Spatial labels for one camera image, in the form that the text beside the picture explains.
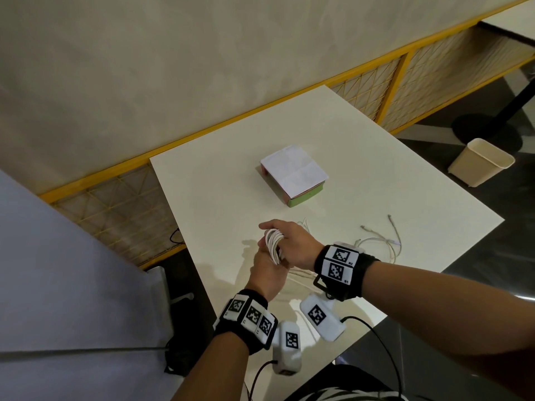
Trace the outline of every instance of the black round base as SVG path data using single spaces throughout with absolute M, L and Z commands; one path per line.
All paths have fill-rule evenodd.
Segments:
M 475 138 L 481 137 L 481 130 L 491 120 L 492 116 L 485 114 L 466 114 L 457 117 L 451 124 L 453 133 L 465 145 Z M 522 148 L 522 138 L 515 127 L 505 124 L 490 138 L 485 138 L 497 148 L 513 154 Z

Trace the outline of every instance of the trash can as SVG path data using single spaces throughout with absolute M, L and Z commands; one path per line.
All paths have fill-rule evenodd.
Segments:
M 515 162 L 515 158 L 490 142 L 476 138 L 468 142 L 465 150 L 448 168 L 470 187 L 477 187 Z

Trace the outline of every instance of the black wristband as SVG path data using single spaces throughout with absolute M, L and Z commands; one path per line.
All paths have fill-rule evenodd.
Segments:
M 263 309 L 257 310 L 258 306 L 254 305 L 254 302 Z M 223 309 L 221 316 L 216 321 L 213 335 L 225 332 L 235 333 L 246 344 L 250 355 L 262 349 L 269 349 L 278 321 L 272 314 L 267 313 L 267 302 L 268 300 L 255 290 L 241 290 Z M 227 318 L 227 311 L 234 315 L 233 319 Z M 249 327 L 251 324 L 255 326 L 257 334 L 244 327 L 246 324 Z
M 368 267 L 376 261 L 374 256 L 360 253 L 356 248 L 350 249 L 338 244 L 327 245 L 319 252 L 314 262 L 314 271 L 318 274 L 314 285 L 339 301 L 362 297 L 364 275 Z M 320 278 L 325 286 L 319 284 Z

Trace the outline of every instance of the forearm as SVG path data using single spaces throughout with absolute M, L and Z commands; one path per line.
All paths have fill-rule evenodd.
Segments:
M 239 401 L 248 358 L 234 333 L 214 337 L 171 401 Z
M 535 305 L 484 284 L 376 262 L 362 290 L 379 310 L 447 354 L 506 353 L 535 344 Z

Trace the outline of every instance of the hand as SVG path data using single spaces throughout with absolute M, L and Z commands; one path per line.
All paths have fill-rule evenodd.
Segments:
M 324 245 L 319 243 L 302 226 L 295 222 L 286 222 L 274 219 L 262 222 L 260 229 L 278 229 L 284 239 L 279 242 L 279 248 L 283 251 L 284 258 L 291 267 L 314 271 L 314 262 L 322 251 Z M 260 248 L 266 247 L 265 237 L 258 241 Z
M 283 289 L 289 269 L 287 265 L 273 263 L 264 245 L 255 255 L 251 276 L 245 288 L 255 290 L 269 302 Z

